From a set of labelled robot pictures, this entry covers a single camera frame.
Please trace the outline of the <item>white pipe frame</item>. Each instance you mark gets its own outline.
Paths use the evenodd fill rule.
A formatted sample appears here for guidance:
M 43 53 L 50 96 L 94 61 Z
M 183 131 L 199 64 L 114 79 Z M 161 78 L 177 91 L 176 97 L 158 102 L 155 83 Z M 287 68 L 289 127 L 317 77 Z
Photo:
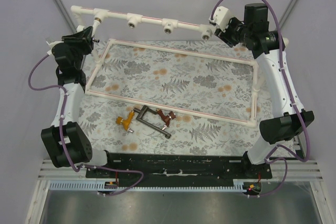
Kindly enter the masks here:
M 84 15 L 93 15 L 95 17 L 93 21 L 94 30 L 97 30 L 99 25 L 106 18 L 118 18 L 118 19 L 126 20 L 130 26 L 136 26 L 138 24 L 145 23 L 145 24 L 152 24 L 152 25 L 160 25 L 166 28 L 167 25 L 172 25 L 174 28 L 187 29 L 187 30 L 200 32 L 203 37 L 208 37 L 212 33 L 212 28 L 209 25 L 203 25 L 203 24 L 197 25 L 197 24 L 192 24 L 192 23 L 180 22 L 176 19 L 168 19 L 168 18 L 161 19 L 161 18 L 147 17 L 147 16 L 143 16 L 140 14 L 134 14 L 134 13 L 119 13 L 119 12 L 113 12 L 113 11 L 106 10 L 106 9 L 86 8 L 86 7 L 75 6 L 75 5 L 71 7 L 71 12 L 78 22 L 78 27 L 77 27 L 78 29 L 84 28 L 85 22 L 82 19 L 82 15 L 84 14 Z M 198 57 L 198 58 L 204 58 L 204 59 L 210 59 L 210 60 L 219 60 L 219 61 L 225 61 L 225 62 L 231 62 L 231 63 L 238 63 L 238 64 L 248 65 L 252 67 L 253 68 L 253 85 L 251 89 L 250 119 L 249 120 L 234 119 L 234 118 L 229 118 L 227 116 L 219 116 L 219 115 L 203 113 L 199 111 L 172 107 L 172 106 L 158 104 L 158 103 L 141 101 L 141 100 L 137 100 L 133 98 L 122 97 L 120 95 L 93 91 L 91 89 L 92 83 L 94 79 L 97 77 L 98 72 L 100 71 L 100 69 L 102 68 L 105 62 L 105 58 L 108 53 L 108 50 L 113 45 L 129 46 L 133 48 L 143 48 L 143 49 L 154 50 L 158 52 L 167 52 L 167 53 L 172 53 L 172 54 L 186 55 L 186 56 L 192 56 L 192 57 Z M 99 57 L 98 54 L 94 52 L 93 58 L 95 60 L 96 65 L 85 88 L 87 95 L 107 98 L 107 99 L 115 100 L 115 101 L 147 105 L 147 106 L 155 107 L 155 108 L 162 109 L 162 110 L 172 110 L 177 113 L 182 113 L 182 114 L 186 114 L 190 116 L 199 116 L 201 118 L 218 120 L 218 121 L 222 121 L 225 123 L 234 123 L 234 124 L 243 125 L 249 128 L 255 128 L 257 126 L 258 92 L 260 90 L 260 86 L 264 82 L 264 78 L 258 77 L 259 65 L 257 64 L 256 60 L 238 59 L 238 58 L 232 58 L 232 57 L 226 57 L 226 56 L 220 56 L 220 55 L 206 54 L 206 53 L 201 53 L 201 52 L 178 50 L 174 48 L 159 47 L 159 46 L 151 46 L 151 45 L 140 44 L 140 43 L 135 43 L 135 42 L 130 42 L 130 41 L 116 40 L 112 38 L 109 39 L 107 46 L 104 52 L 102 53 L 101 57 Z

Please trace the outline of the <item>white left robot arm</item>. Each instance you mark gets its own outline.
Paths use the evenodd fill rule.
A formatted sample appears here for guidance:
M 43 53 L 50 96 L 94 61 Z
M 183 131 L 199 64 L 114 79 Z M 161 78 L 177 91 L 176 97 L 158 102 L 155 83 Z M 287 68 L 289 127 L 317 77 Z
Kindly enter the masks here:
M 60 101 L 56 116 L 41 139 L 56 168 L 76 167 L 79 164 L 104 166 L 106 151 L 99 151 L 78 124 L 80 102 L 85 94 L 86 75 L 81 65 L 84 56 L 93 51 L 93 27 L 89 26 L 72 35 L 63 36 L 51 49 L 57 63 L 57 87 Z

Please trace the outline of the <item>floral pattern mat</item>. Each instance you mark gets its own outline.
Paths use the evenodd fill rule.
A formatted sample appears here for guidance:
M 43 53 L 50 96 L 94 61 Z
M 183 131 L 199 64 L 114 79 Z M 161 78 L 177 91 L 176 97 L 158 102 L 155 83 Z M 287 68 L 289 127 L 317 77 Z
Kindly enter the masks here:
M 272 117 L 267 87 L 251 103 L 253 69 L 249 65 L 144 48 L 96 46 L 105 62 L 91 90 L 176 108 L 217 114 L 241 121 L 257 113 Z M 132 133 L 116 124 L 135 108 L 132 103 L 87 95 L 79 124 L 92 146 L 109 152 L 241 156 L 259 137 L 258 128 L 177 113 L 168 129 L 171 138 L 133 120 Z

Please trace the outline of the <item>dark grey metal faucet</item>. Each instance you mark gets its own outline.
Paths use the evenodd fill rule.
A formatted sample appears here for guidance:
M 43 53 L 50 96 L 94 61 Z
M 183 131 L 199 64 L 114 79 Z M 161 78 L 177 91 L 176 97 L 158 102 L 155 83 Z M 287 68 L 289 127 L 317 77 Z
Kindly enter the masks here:
M 155 130 L 156 132 L 162 134 L 166 139 L 171 138 L 171 134 L 167 132 L 167 126 L 162 125 L 159 126 L 158 123 L 154 123 L 151 118 L 148 116 L 148 114 L 151 114 L 153 116 L 157 116 L 157 112 L 153 109 L 149 108 L 147 105 L 143 105 L 142 108 L 136 108 L 134 107 L 134 112 L 137 113 L 136 120 L 140 122 L 141 124 L 149 127 L 152 130 Z

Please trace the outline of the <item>orange water faucet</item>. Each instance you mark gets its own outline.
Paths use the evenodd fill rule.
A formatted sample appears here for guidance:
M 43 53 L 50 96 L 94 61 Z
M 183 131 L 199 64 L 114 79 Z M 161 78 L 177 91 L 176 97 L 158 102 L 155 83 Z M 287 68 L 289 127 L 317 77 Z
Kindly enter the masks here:
M 130 128 L 130 125 L 133 120 L 134 114 L 135 112 L 132 110 L 129 112 L 128 117 L 126 119 L 119 116 L 117 117 L 115 122 L 117 125 L 121 125 L 126 132 L 133 133 L 134 131 Z

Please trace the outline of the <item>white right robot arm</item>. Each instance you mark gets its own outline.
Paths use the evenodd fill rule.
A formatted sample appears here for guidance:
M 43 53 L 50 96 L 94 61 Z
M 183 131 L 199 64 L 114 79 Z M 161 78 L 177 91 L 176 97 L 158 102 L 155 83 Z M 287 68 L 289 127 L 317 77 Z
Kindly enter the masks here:
M 252 52 L 266 79 L 273 117 L 260 122 L 260 138 L 245 153 L 248 164 L 263 164 L 276 147 L 304 132 L 314 114 L 305 110 L 297 96 L 286 65 L 285 43 L 276 30 L 269 30 L 266 4 L 245 5 L 242 21 L 219 6 L 210 21 L 216 27 L 217 38 L 230 47 L 244 44 Z

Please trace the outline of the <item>white water faucet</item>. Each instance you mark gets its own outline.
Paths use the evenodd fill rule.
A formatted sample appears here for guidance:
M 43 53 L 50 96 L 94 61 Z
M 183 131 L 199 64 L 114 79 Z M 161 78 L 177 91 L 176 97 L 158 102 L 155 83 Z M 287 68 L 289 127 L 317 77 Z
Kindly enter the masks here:
M 92 44 L 99 43 L 100 39 L 95 37 L 97 28 L 102 23 L 102 19 L 96 17 L 93 21 L 92 26 L 86 27 L 85 25 L 78 25 L 76 28 L 76 37 L 84 38 L 87 41 L 90 41 Z

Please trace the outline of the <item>brown water faucet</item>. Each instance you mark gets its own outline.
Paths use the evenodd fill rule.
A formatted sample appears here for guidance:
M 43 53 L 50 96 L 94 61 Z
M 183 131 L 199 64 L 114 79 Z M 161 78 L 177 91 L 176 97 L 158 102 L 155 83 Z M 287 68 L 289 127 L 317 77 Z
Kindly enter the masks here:
M 170 122 L 176 118 L 176 114 L 173 111 L 170 111 L 168 114 L 164 114 L 161 109 L 157 109 L 156 112 L 164 122 L 164 129 L 168 128 L 170 126 Z

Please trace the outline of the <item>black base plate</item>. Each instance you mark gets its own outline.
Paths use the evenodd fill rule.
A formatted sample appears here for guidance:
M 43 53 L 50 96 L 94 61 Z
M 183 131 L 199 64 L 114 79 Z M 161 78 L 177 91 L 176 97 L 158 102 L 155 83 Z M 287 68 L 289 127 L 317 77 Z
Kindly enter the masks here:
M 109 153 L 104 169 L 89 169 L 87 178 L 118 179 L 128 187 L 220 187 L 271 179 L 268 164 L 252 165 L 243 156 L 195 156 Z

